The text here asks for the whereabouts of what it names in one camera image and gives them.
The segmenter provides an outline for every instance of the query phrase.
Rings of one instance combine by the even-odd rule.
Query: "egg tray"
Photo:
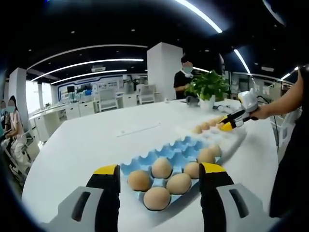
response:
[[[210,146],[211,144],[213,144],[213,142],[211,141],[202,142],[200,140],[186,136],[183,140],[176,140],[174,144],[172,145],[171,144],[164,145],[160,151],[155,149],[155,150],[148,152],[146,157],[138,156],[136,158],[133,158],[129,165],[121,163],[120,169],[126,179],[128,179],[128,176],[133,171],[136,171],[136,170],[146,171],[148,175],[150,176],[152,188],[153,187],[164,187],[165,188],[168,180],[172,176],[183,173],[183,170],[186,164],[197,161],[197,157],[200,153],[200,150]],[[154,178],[152,176],[151,166],[158,158],[167,158],[167,160],[170,162],[172,166],[172,173],[167,179],[159,179],[159,178]],[[189,190],[197,182],[198,182],[198,179],[191,179],[191,187],[189,188]],[[142,191],[135,191],[135,192],[137,194],[139,201],[144,204],[143,198],[146,192],[142,192]],[[182,195],[171,194],[171,198],[170,198],[170,202],[168,206],[170,206],[170,204],[175,202],[181,196],[183,196],[183,194]]]

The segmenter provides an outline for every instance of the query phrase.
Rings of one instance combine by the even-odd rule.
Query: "hand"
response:
[[[268,113],[267,105],[261,105],[256,111],[250,114],[251,117],[256,117],[258,119],[266,119],[270,115]]]

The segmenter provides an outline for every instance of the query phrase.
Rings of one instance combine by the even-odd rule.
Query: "pink shirt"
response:
[[[16,135],[16,138],[20,139],[25,132],[21,122],[19,111],[16,110],[14,113],[10,113],[10,117],[11,117],[11,127],[13,131],[17,131],[18,129],[18,134]]]

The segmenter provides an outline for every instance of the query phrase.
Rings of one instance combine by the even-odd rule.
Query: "green leaves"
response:
[[[215,70],[196,76],[190,83],[185,93],[198,95],[202,100],[209,100],[212,95],[222,100],[224,93],[228,92],[228,83]]]

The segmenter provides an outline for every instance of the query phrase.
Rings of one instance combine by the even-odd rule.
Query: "black ceiling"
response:
[[[208,23],[176,0],[42,0],[8,2],[0,17],[3,40],[1,61],[7,74],[16,67],[36,62],[71,49],[99,44],[136,44],[147,48],[110,46],[84,49],[44,61],[33,69],[40,72],[101,59],[142,58],[144,62],[104,63],[107,70],[147,69],[146,51],[159,42],[180,46],[193,64],[203,69],[218,68],[218,53],[230,71],[246,72],[233,49],[238,49],[252,73],[282,77],[307,62],[307,32],[304,7],[297,0],[285,3],[268,0],[273,11],[286,20],[280,24],[262,0],[188,0],[223,31],[218,34]],[[92,64],[53,73],[58,78],[91,72]],[[274,72],[261,69],[274,68]],[[28,74],[28,79],[35,75]],[[41,81],[53,82],[48,78]]]

